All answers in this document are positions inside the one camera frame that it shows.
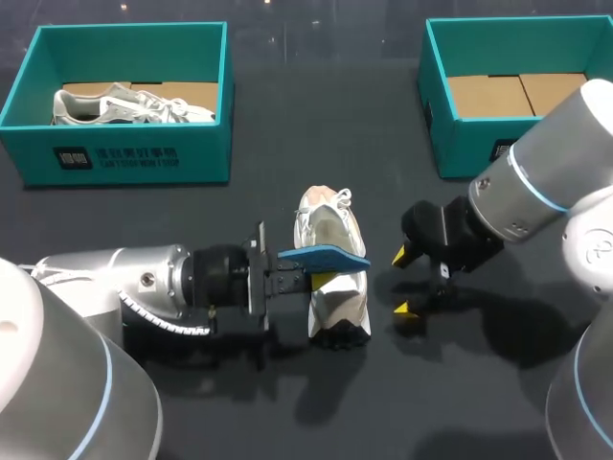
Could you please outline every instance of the robotic arm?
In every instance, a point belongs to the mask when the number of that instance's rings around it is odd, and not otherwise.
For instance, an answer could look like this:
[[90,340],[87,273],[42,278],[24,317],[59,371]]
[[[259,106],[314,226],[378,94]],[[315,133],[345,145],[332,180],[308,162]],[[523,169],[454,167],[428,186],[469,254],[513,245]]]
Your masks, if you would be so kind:
[[613,83],[591,80],[528,131],[444,207],[420,201],[402,217],[394,265],[422,255],[431,295],[399,313],[419,313],[453,293],[451,279],[569,216],[562,237],[573,275],[596,292],[613,290]]
[[[591,80],[470,182],[444,207],[416,203],[402,218],[404,245],[394,265],[430,259],[424,303],[415,317],[453,299],[452,278],[568,216],[564,260],[579,283],[613,292],[613,83]],[[613,310],[602,309],[549,390],[546,420],[562,460],[613,458]]]
[[[141,323],[170,334],[216,334],[216,313],[222,308],[244,311],[266,332],[269,299],[309,296],[328,274],[369,266],[330,245],[271,253],[261,222],[243,245],[190,251],[171,244],[63,254],[43,259],[31,275],[121,345],[122,322],[130,318],[140,317]],[[92,283],[103,291],[95,300]]]

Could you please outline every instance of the shoelace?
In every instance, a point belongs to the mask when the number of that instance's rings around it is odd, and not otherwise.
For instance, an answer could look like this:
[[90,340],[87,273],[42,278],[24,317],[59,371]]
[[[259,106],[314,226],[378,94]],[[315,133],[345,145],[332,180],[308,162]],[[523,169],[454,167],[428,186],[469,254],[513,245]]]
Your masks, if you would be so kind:
[[170,120],[175,122],[187,122],[188,103],[183,99],[164,99],[155,96],[147,91],[139,92],[139,100],[144,104],[143,110],[136,116],[147,118],[152,121],[167,123]]
[[[343,189],[337,194],[333,195],[330,199],[330,205],[335,206],[341,211],[341,216],[346,219],[349,216],[349,208],[352,206],[352,191],[349,189]],[[308,214],[311,211],[310,206],[300,208],[297,213]]]
[[[349,208],[352,205],[352,191],[349,189],[341,190],[340,192],[332,196],[329,204],[336,207],[336,209],[340,211],[343,220],[347,220],[347,218],[349,217]],[[296,214],[308,214],[310,213],[311,209],[312,208],[310,206],[306,206],[304,208],[298,209],[298,211],[296,211]],[[306,222],[305,230],[308,234],[308,237],[311,239],[311,242],[313,242],[312,240],[315,238],[312,232],[313,227],[308,221]]]

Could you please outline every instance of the cardboard insert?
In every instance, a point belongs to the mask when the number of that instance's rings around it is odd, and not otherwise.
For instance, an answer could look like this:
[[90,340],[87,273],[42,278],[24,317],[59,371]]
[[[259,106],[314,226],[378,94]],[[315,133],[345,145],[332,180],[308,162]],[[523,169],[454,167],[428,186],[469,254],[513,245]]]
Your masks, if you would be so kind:
[[583,74],[450,77],[461,118],[545,116],[587,79]]

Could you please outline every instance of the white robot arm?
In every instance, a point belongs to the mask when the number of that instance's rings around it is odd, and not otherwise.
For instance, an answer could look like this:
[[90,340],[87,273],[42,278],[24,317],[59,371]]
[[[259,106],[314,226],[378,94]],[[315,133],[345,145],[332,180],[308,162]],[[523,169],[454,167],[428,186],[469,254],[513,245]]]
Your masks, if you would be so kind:
[[[474,179],[468,197],[444,207],[421,201],[402,219],[394,265],[421,255],[432,265],[425,305],[452,298],[451,279],[568,217],[566,264],[584,287],[613,293],[613,83],[591,80]],[[604,308],[552,383],[547,428],[558,458],[613,458],[613,309]]]

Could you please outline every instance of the box logo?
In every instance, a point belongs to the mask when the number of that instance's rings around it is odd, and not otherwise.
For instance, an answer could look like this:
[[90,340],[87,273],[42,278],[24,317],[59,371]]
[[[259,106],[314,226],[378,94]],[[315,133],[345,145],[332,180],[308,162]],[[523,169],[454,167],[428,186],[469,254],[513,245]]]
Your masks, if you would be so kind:
[[502,155],[507,153],[511,146],[517,142],[517,139],[498,139],[494,142],[494,147],[489,155],[489,162],[493,163]]
[[93,168],[84,147],[54,147],[54,153],[63,170],[91,170]]

